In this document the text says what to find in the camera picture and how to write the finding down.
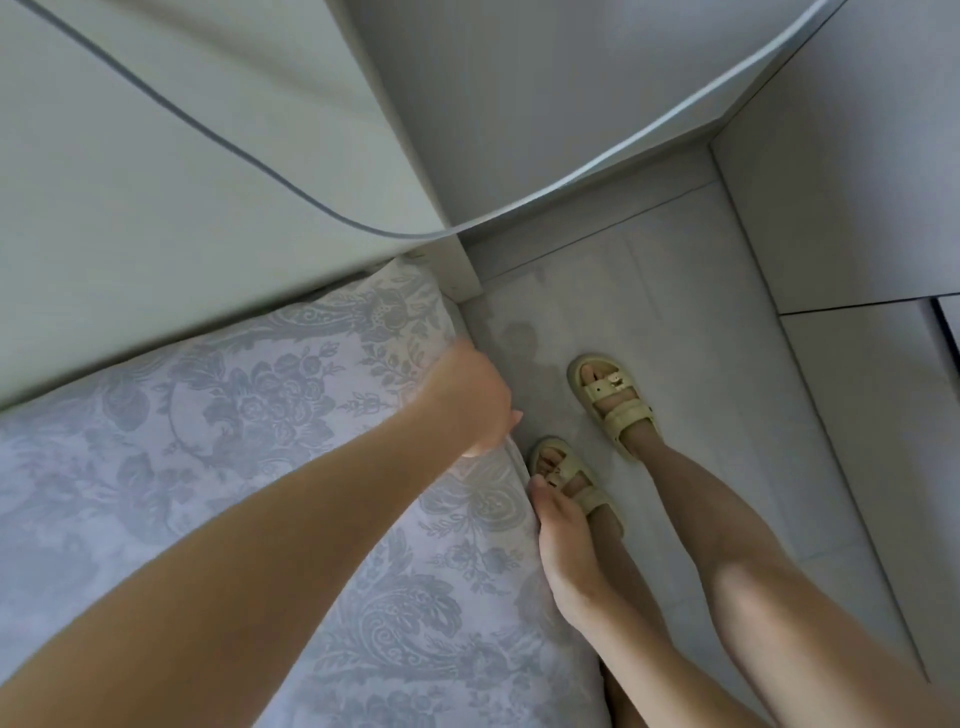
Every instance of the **sandal strap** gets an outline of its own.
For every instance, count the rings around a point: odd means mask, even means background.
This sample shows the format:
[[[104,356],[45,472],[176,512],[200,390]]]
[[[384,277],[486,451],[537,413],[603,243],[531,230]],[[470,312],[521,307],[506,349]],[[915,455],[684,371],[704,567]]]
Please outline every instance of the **sandal strap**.
[[[584,477],[589,480],[587,466],[584,465],[584,461],[572,452],[565,452],[564,459],[561,460],[560,465],[550,471],[546,477],[546,481],[554,488],[562,490],[568,482],[573,480],[577,473],[583,473]]]
[[[633,378],[623,371],[612,372],[589,384],[584,384],[584,391],[587,393],[591,402],[604,400],[611,395],[624,392],[628,389],[634,389],[639,392],[634,384]]]
[[[616,516],[616,522],[620,526],[620,538],[623,538],[623,519],[620,518],[620,513],[617,511],[616,506],[613,504],[613,501],[611,500],[610,496],[607,495],[606,491],[595,486],[588,485],[573,497],[573,502],[580,506],[580,510],[582,510],[584,515],[587,517],[589,517],[589,515],[601,505],[610,506],[610,509],[613,511],[613,515]]]
[[[619,442],[620,435],[627,427],[642,420],[649,420],[657,426],[654,420],[654,411],[643,400],[627,400],[614,407],[603,419],[603,428],[615,442]]]

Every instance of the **bed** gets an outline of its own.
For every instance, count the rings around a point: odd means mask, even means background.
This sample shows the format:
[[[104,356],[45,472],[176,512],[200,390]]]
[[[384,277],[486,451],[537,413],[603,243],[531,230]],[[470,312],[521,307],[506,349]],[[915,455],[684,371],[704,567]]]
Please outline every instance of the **bed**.
[[[453,335],[436,282],[397,259],[0,415],[0,681],[178,538],[389,417]],[[511,442],[456,463],[354,574],[257,725],[609,724],[525,482]]]

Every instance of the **cable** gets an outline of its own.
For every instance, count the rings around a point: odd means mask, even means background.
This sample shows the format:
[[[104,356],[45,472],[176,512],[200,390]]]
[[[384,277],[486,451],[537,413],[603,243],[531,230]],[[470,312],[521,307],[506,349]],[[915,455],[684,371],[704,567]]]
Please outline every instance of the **cable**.
[[[717,78],[715,78],[709,84],[705,85],[696,93],[693,93],[690,96],[687,96],[677,106],[675,106],[673,109],[671,109],[670,111],[668,111],[667,113],[665,113],[663,116],[656,119],[652,123],[648,124],[639,132],[631,134],[626,139],[621,141],[619,144],[612,146],[602,155],[599,155],[598,157],[591,159],[589,162],[573,170],[568,175],[560,178],[559,180],[557,180],[556,182],[553,182],[552,184],[548,184],[546,187],[539,189],[536,192],[532,192],[526,197],[522,197],[519,200],[516,200],[515,202],[509,203],[508,205],[505,205],[503,207],[499,207],[493,212],[488,212],[485,215],[480,215],[479,217],[475,217],[472,220],[466,221],[465,223],[461,223],[460,225],[455,225],[452,228],[445,228],[444,230],[432,231],[432,232],[387,231],[387,230],[382,230],[381,228],[375,228],[365,223],[358,222],[357,220],[353,220],[347,217],[346,215],[342,215],[341,213],[337,212],[335,209],[322,203],[320,200],[318,200],[313,195],[306,192],[304,189],[298,187],[293,182],[290,182],[290,180],[285,178],[283,175],[277,172],[277,170],[275,170],[266,162],[261,161],[254,155],[241,149],[232,141],[214,132],[202,121],[194,118],[187,111],[181,109],[174,102],[172,102],[166,96],[164,96],[155,88],[153,88],[151,85],[149,85],[146,81],[144,81],[135,73],[133,73],[133,71],[131,71],[127,66],[125,66],[122,62],[120,62],[117,58],[112,56],[102,46],[98,45],[93,40],[91,40],[90,38],[82,34],[80,31],[78,31],[76,28],[71,26],[65,20],[61,19],[57,15],[53,14],[52,12],[44,8],[35,0],[14,0],[14,2],[19,4],[21,7],[25,8],[26,10],[32,12],[41,20],[44,20],[45,22],[49,23],[58,31],[63,33],[65,36],[69,37],[75,43],[77,43],[82,48],[84,48],[88,53],[95,56],[99,61],[103,62],[106,66],[108,66],[110,70],[114,71],[116,74],[118,74],[121,78],[123,78],[129,84],[136,87],[137,90],[141,91],[143,94],[149,97],[153,102],[155,102],[162,108],[172,113],[184,124],[196,130],[197,132],[201,133],[210,141],[220,145],[231,154],[236,155],[237,157],[243,159],[247,164],[259,170],[263,174],[267,175],[267,177],[271,178],[275,182],[279,182],[281,185],[286,187],[288,190],[293,192],[295,195],[300,197],[309,205],[318,209],[320,212],[323,212],[324,214],[329,215],[334,220],[340,223],[343,223],[344,225],[350,226],[351,228],[355,228],[362,232],[368,232],[370,234],[377,235],[379,237],[386,237],[393,240],[406,240],[409,242],[427,243],[427,242],[430,242],[431,240],[439,240],[442,237],[448,237],[449,235],[456,235],[460,232],[467,231],[470,228],[475,228],[478,225],[482,225],[483,223],[490,222],[491,220],[497,217],[500,217],[501,215],[505,215],[508,212],[512,212],[513,210],[518,209],[519,207],[523,207],[524,205],[528,205],[529,203],[532,203],[535,200],[538,200],[539,198],[544,197],[545,195],[548,195],[551,192],[555,192],[561,187],[567,186],[571,182],[574,182],[575,180],[582,177],[590,170],[595,169],[600,164],[603,164],[603,162],[607,161],[607,159],[613,157],[614,155],[619,154],[627,147],[633,144],[636,144],[644,136],[647,136],[648,134],[659,129],[661,126],[663,126],[668,121],[670,121],[670,119],[686,111],[691,106],[696,104],[698,101],[703,99],[712,91],[719,88],[721,85],[725,84],[730,79],[740,75],[745,70],[747,70],[753,65],[756,65],[757,63],[767,58],[768,56],[772,55],[773,53],[776,53],[791,37],[793,37],[807,23],[807,21],[810,20],[810,18],[812,18],[817,12],[820,11],[820,9],[824,7],[824,5],[827,4],[828,0],[816,0],[816,2],[813,5],[811,5],[809,8],[807,8],[806,12],[804,12],[800,17],[794,20],[793,23],[786,30],[784,30],[773,40],[771,40],[765,46],[763,46],[754,54],[752,54],[749,58],[744,59],[743,61],[735,65],[733,68],[728,70],[723,75],[718,76]]]

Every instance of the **beige sandal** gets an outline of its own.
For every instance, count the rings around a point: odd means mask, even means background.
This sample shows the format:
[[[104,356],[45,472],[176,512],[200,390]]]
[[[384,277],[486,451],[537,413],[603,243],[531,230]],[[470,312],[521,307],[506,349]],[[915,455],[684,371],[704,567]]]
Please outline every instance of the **beige sandal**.
[[[560,465],[546,475],[546,481],[562,492],[566,484],[573,479],[574,475],[583,473],[587,478],[588,486],[571,497],[571,499],[580,506],[585,516],[589,516],[601,505],[609,505],[613,514],[616,516],[617,523],[620,525],[620,537],[622,538],[624,532],[623,519],[620,518],[620,513],[617,511],[616,506],[613,504],[607,492],[597,487],[596,483],[599,482],[597,476],[587,467],[587,464],[577,456],[566,440],[561,440],[559,437],[547,437],[540,440],[530,451],[530,457],[527,458],[527,468],[530,470],[530,473],[533,474],[537,472],[537,463],[540,462],[540,454],[545,448],[557,450],[564,455],[564,459]]]
[[[583,369],[584,364],[590,364],[594,361],[609,364],[614,367],[614,371],[607,376],[587,384],[580,377],[580,370]],[[628,460],[638,462],[637,459],[623,447],[623,443],[620,442],[620,434],[633,423],[638,423],[642,420],[649,420],[654,426],[654,429],[657,430],[657,433],[660,432],[660,428],[657,427],[657,421],[654,420],[653,409],[644,401],[639,388],[634,383],[634,378],[628,374],[623,365],[603,354],[588,353],[570,362],[570,366],[567,367],[566,370],[566,379],[573,389],[573,394],[580,400],[580,404],[582,404],[587,412],[590,413],[590,416],[604,428],[604,431],[613,441],[613,446],[616,447],[617,451]],[[636,399],[621,402],[608,412],[606,417],[601,415],[594,406],[596,402],[604,400],[610,395],[615,395],[631,388],[636,392]]]

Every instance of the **floor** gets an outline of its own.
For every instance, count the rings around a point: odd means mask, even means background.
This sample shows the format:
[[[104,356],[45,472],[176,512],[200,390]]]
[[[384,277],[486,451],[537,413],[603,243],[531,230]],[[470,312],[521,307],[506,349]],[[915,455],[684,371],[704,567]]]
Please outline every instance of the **floor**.
[[[730,483],[815,582],[916,664],[706,147],[584,191],[468,254],[485,293],[462,311],[526,413],[517,443],[560,435],[597,471],[680,650],[759,708],[649,476],[615,454],[567,388],[566,365],[583,352],[621,359],[666,439]]]

